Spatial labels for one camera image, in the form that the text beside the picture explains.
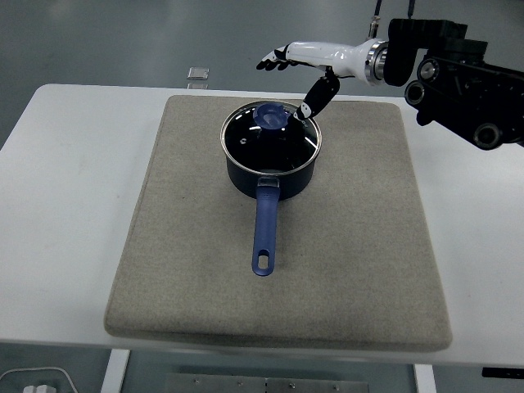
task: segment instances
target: lid knob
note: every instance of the lid knob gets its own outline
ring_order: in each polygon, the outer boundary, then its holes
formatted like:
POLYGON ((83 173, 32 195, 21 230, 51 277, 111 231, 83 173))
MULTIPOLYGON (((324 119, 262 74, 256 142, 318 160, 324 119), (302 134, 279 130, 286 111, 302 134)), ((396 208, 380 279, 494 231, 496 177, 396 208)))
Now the lid knob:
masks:
POLYGON ((289 114, 281 104, 266 102, 255 108, 253 120, 262 129, 282 129, 287 126, 289 114))

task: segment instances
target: glass lid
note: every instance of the glass lid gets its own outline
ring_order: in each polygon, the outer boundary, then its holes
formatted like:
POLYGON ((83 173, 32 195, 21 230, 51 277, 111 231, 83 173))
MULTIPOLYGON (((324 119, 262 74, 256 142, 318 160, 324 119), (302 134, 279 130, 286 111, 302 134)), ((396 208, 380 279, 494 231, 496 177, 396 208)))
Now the glass lid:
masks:
POLYGON ((313 120, 293 117, 296 106, 254 102, 233 112, 222 129, 222 147, 230 159, 250 171, 283 174, 309 164, 321 144, 313 120))

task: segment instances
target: blue saucepan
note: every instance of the blue saucepan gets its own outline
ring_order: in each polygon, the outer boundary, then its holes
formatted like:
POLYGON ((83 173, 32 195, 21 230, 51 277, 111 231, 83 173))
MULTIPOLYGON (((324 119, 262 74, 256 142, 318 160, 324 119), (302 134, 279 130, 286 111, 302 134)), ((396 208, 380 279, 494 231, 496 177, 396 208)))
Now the blue saucepan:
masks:
POLYGON ((275 267, 278 201, 307 186, 322 142, 316 122, 298 120, 292 115, 296 109, 285 102, 254 102, 234 111, 220 134, 229 178, 256 198, 251 267, 259 276, 275 267))

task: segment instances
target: pot rim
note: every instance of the pot rim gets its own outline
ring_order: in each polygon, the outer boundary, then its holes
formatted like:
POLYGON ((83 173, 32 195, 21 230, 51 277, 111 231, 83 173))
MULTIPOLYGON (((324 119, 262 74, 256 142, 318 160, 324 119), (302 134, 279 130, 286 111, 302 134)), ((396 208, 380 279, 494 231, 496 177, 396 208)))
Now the pot rim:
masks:
POLYGON ((295 172, 298 172, 299 170, 304 169, 306 166, 308 166, 313 161, 315 161, 317 156, 318 156, 318 154, 320 153, 320 147, 322 146, 322 134, 320 133, 320 127, 318 126, 317 122, 314 119, 308 119, 311 122, 311 124, 313 125, 314 131, 317 134, 317 146, 315 147, 315 151, 314 151, 313 155, 304 164, 302 164, 298 168, 294 168, 292 170, 288 170, 287 172, 280 172, 280 173, 277 173, 277 174, 268 174, 268 173, 265 173, 265 172, 260 172, 258 170, 253 170, 253 169, 247 168, 246 166, 242 165, 237 160, 235 160, 233 158, 233 156, 231 156, 231 154, 229 153, 228 149, 226 148, 226 141, 225 141, 226 128, 229 126, 229 123, 231 123, 231 121, 233 120, 235 115, 239 111, 242 111, 243 109, 246 109, 248 106, 249 107, 251 107, 251 106, 258 106, 258 105, 262 105, 262 104, 264 104, 266 102, 277 102, 277 103, 281 103, 281 104, 284 104, 284 105, 287 105, 287 106, 291 106, 291 107, 293 107, 295 109, 298 109, 298 106, 296 106, 294 104, 291 104, 291 103, 285 102, 285 101, 278 101, 278 100, 256 101, 256 102, 251 102, 249 104, 245 104, 244 106, 240 106, 235 111, 233 111, 226 118, 224 123, 222 124, 222 129, 220 130, 220 144, 222 145, 222 150, 224 150, 224 153, 226 154, 226 157, 228 158, 228 160, 230 160, 232 163, 234 163, 238 168, 240 168, 242 170, 245 170, 246 172, 249 172, 251 174, 256 174, 256 175, 259 175, 259 176, 284 176, 284 175, 287 175, 287 174, 294 174, 295 172))

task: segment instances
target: handle hole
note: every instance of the handle hole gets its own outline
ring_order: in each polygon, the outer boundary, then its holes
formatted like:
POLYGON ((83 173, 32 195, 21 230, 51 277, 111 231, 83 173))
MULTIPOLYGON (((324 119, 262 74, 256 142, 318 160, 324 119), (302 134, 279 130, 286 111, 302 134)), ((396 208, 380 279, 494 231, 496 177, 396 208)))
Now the handle hole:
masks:
POLYGON ((269 268, 269 251, 260 250, 259 251, 259 269, 268 269, 269 268))

